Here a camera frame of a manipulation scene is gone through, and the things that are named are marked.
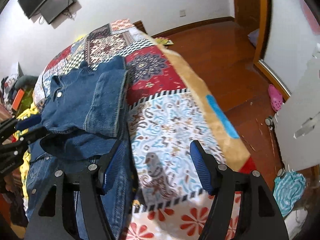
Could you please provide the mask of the blue denim jacket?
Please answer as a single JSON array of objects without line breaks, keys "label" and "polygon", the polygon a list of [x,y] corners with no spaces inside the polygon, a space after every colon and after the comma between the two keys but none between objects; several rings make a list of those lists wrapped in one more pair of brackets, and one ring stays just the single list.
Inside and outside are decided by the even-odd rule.
[{"label": "blue denim jacket", "polygon": [[125,59],[115,56],[92,70],[87,62],[63,76],[52,77],[50,96],[41,113],[47,135],[29,145],[27,175],[30,220],[41,192],[58,169],[79,168],[110,151],[117,140],[129,146],[129,210],[132,201],[131,145],[126,124],[128,72]]}]

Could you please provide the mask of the orange box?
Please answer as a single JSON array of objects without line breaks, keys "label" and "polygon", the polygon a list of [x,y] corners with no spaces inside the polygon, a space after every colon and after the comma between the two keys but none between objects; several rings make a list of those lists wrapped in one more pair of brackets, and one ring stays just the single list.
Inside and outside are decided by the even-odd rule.
[{"label": "orange box", "polygon": [[13,111],[17,111],[18,110],[18,107],[22,101],[22,98],[24,96],[24,90],[23,89],[19,89],[16,93],[16,96],[13,100],[13,103],[12,103],[12,106],[11,106],[11,109]]}]

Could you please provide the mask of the teal striped cloth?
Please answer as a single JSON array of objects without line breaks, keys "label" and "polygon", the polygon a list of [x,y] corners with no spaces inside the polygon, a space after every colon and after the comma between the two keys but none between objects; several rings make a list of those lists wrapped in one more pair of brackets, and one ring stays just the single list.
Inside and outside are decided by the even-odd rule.
[{"label": "teal striped cloth", "polygon": [[283,217],[293,209],[306,188],[306,178],[298,172],[287,172],[274,180],[273,197]]}]

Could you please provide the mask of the dark grey cushion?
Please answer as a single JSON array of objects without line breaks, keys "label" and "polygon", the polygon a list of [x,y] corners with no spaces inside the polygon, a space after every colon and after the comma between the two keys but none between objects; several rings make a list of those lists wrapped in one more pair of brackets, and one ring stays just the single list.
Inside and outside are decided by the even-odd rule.
[{"label": "dark grey cushion", "polygon": [[19,89],[23,89],[26,90],[30,87],[34,87],[36,82],[38,80],[37,76],[32,76],[32,75],[24,75],[22,77],[20,77],[16,83],[15,83],[15,89],[19,90]]}]

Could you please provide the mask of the pink croc shoe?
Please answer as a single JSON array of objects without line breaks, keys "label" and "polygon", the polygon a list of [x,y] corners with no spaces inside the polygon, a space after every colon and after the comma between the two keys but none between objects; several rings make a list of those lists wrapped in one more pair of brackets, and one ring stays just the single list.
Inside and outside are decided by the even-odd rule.
[{"label": "pink croc shoe", "polygon": [[270,103],[271,103],[272,109],[275,112],[279,111],[283,105],[282,94],[276,89],[276,87],[274,87],[274,85],[269,85],[268,95],[270,97]]}]

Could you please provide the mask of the patchwork patterned bedspread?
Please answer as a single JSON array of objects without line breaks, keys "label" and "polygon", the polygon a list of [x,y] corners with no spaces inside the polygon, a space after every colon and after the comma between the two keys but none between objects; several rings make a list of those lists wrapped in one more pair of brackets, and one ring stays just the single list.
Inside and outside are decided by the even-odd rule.
[{"label": "patchwork patterned bedspread", "polygon": [[120,239],[198,239],[213,197],[200,183],[189,153],[198,140],[218,163],[235,171],[252,165],[247,148],[205,82],[180,54],[157,44],[130,20],[103,25],[50,61],[33,93],[42,113],[52,77],[87,62],[92,70],[122,56],[128,72],[127,129],[132,201]]}]

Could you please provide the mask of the yellow book on floor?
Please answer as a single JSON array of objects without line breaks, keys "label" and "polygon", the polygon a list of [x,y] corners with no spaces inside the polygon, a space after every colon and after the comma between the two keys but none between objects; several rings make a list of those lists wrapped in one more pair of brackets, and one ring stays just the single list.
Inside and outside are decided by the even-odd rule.
[{"label": "yellow book on floor", "polygon": [[166,37],[156,37],[155,41],[158,44],[164,45],[164,46],[170,46],[170,45],[174,45],[174,42],[172,42],[171,39],[166,38]]}]

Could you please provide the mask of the wooden door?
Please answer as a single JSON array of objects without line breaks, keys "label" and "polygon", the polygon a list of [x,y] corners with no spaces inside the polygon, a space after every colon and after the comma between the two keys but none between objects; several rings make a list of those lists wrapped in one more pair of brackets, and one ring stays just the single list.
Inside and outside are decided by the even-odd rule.
[{"label": "wooden door", "polygon": [[264,58],[271,25],[271,0],[234,0],[235,22],[246,33],[259,30],[253,63]]}]

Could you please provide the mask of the white wall socket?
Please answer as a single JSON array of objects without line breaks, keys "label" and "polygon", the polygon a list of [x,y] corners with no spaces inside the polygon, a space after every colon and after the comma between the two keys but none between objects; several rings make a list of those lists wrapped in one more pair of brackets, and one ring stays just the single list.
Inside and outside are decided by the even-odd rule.
[{"label": "white wall socket", "polygon": [[185,16],[186,16],[185,10],[180,10],[180,17],[185,17]]}]

